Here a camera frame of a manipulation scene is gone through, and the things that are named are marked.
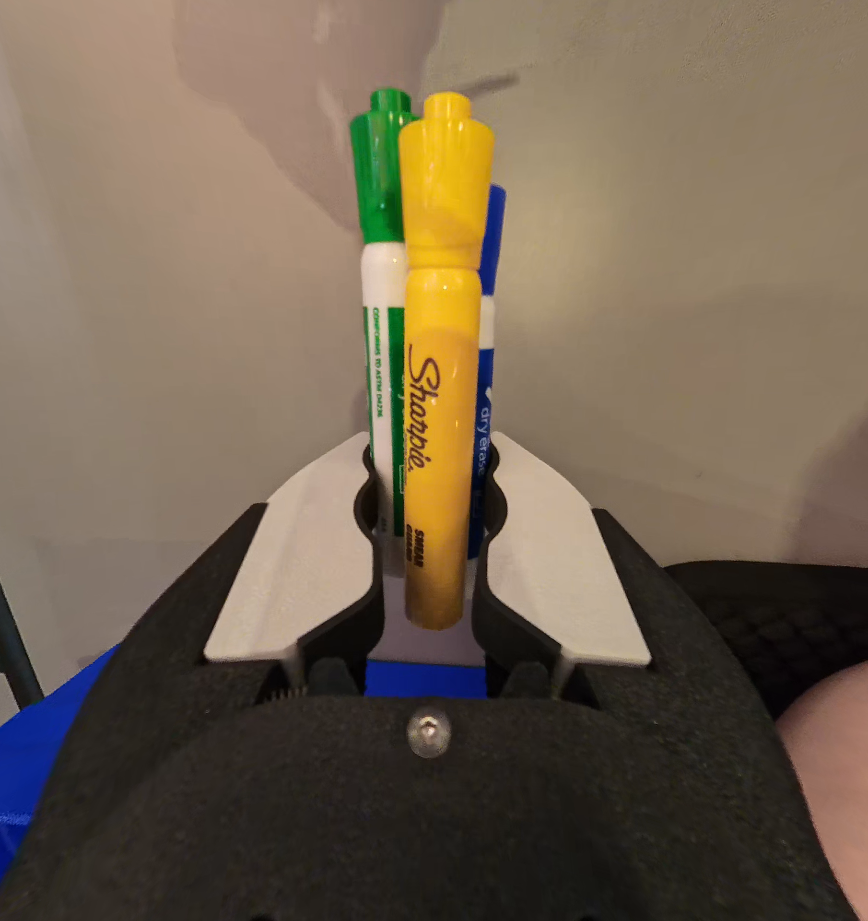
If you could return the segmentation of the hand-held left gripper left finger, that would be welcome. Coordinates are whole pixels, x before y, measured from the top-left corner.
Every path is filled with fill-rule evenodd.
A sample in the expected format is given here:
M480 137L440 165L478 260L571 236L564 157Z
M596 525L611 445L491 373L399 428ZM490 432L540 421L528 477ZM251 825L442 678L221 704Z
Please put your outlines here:
M323 659L345 662L359 690L382 638L377 479L366 432L293 474L264 504L203 655L279 663L304 686Z

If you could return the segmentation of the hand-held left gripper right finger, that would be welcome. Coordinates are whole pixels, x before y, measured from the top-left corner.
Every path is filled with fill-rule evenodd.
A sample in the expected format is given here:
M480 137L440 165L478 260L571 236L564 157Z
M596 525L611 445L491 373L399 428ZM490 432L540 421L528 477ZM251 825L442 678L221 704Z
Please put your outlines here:
M495 432L472 629L486 663L535 662L560 694L578 666L645 670L651 653L595 509L562 474Z

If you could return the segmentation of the blue dry erase marker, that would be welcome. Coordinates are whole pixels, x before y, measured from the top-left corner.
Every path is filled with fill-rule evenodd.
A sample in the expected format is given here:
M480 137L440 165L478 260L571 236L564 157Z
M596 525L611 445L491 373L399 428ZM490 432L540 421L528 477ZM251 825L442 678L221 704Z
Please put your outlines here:
M478 268L482 299L479 320L474 454L467 544L468 561L478 557L485 534L486 473L489 463L493 415L495 290L506 202L506 190L497 184L492 184L489 189L486 232Z

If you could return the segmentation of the yellow highlighter marker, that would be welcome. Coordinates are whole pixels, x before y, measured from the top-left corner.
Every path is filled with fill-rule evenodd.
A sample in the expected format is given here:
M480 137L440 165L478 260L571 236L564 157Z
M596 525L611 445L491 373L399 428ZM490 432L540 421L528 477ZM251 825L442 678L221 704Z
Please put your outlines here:
M463 616L482 284L494 132L471 100L430 95L400 133L405 285L405 612Z

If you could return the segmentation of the green dry erase marker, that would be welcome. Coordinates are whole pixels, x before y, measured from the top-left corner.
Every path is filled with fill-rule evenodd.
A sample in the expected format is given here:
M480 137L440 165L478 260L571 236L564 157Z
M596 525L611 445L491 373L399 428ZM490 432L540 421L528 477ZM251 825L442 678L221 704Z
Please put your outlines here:
M401 130L417 119L409 95L383 87L349 126L363 239L360 280L371 457L379 483L378 531L404 536L405 248Z

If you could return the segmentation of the black elbow rest pad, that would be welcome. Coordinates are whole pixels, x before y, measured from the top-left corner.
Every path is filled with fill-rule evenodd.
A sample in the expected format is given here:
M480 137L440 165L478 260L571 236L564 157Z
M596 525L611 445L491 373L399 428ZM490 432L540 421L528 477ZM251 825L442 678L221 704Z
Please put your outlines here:
M777 720L868 661L868 568L699 561L666 568L712 623Z

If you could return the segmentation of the person's left forearm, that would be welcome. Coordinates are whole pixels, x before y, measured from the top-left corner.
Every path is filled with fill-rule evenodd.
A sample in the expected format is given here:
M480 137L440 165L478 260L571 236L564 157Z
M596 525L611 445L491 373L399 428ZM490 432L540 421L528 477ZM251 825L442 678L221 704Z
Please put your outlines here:
M868 920L868 661L798 697L777 729L833 875Z

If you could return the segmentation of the large blue plastic bin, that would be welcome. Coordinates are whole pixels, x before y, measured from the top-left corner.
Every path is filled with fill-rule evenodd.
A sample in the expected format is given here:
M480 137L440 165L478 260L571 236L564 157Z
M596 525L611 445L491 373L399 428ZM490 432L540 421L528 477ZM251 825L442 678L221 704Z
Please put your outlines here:
M33 819L67 732L116 650L117 646L111 647L45 702L0 726L0 881ZM435 692L447 698L484 699L486 669L482 665L370 661L369 689L373 697Z

